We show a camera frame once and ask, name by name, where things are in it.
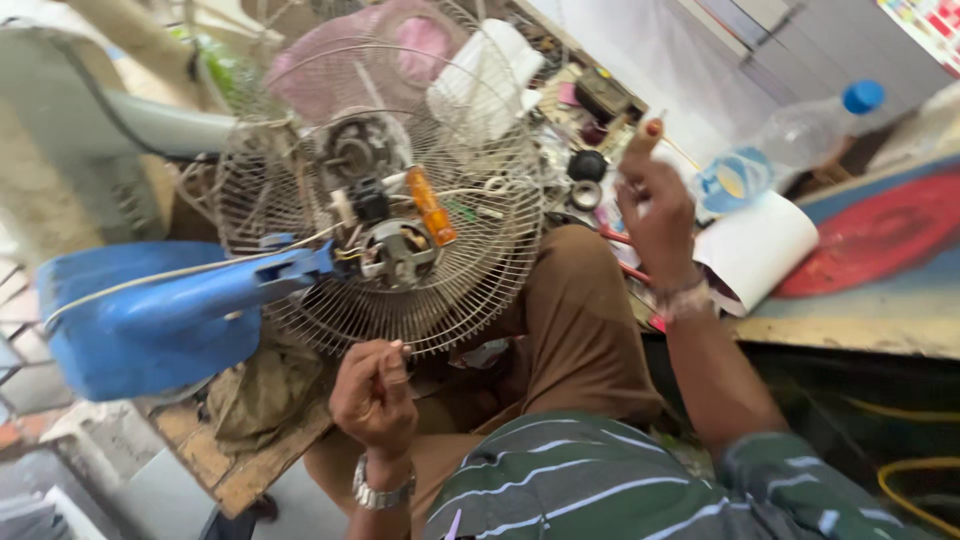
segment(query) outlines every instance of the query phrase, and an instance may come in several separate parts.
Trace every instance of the knee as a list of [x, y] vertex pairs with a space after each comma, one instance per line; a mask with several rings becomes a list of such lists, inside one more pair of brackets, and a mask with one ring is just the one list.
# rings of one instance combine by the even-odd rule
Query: knee
[[554, 272], [584, 275], [617, 267], [607, 240], [581, 225], [564, 225], [548, 233], [541, 252], [551, 260]]

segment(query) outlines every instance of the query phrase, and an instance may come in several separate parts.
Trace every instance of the brown trousers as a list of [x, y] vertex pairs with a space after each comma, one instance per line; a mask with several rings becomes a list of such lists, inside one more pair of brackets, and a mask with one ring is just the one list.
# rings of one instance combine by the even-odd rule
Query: brown trousers
[[[584, 410], [649, 425], [660, 414], [661, 398], [650, 381], [627, 294], [606, 240], [578, 225], [561, 227], [543, 239], [514, 304], [464, 350], [526, 335], [531, 354], [516, 358], [509, 376], [511, 386], [525, 390], [523, 414]], [[421, 419], [423, 405], [418, 404]], [[420, 538], [425, 514], [447, 477], [483, 439], [461, 433], [415, 439], [412, 538]], [[336, 430], [303, 457], [310, 476], [347, 515], [355, 507], [353, 469], [361, 452], [360, 444]]]

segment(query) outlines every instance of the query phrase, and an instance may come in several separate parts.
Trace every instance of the striped shirt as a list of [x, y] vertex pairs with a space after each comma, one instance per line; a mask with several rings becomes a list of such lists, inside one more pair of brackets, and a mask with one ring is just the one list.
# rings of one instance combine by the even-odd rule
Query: striped shirt
[[586, 413], [522, 416], [474, 449], [430, 508], [444, 538], [929, 539], [801, 438], [752, 434], [695, 479], [649, 435]]

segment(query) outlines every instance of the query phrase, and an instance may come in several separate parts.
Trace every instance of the water bottle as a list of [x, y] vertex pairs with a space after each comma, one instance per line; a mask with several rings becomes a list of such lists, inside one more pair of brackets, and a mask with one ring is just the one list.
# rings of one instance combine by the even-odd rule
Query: water bottle
[[771, 187], [817, 167], [841, 148], [859, 116], [883, 103], [883, 86], [860, 81], [838, 97], [774, 112], [743, 144], [714, 159], [693, 180], [698, 219], [743, 208]]

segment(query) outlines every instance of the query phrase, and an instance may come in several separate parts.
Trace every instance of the paper roll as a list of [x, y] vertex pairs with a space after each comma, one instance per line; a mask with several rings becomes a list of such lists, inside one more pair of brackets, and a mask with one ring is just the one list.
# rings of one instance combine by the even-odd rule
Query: paper roll
[[817, 227], [793, 203], [773, 191], [725, 216], [700, 233], [693, 259], [723, 281], [737, 299], [716, 288], [714, 301], [742, 317], [817, 246]]

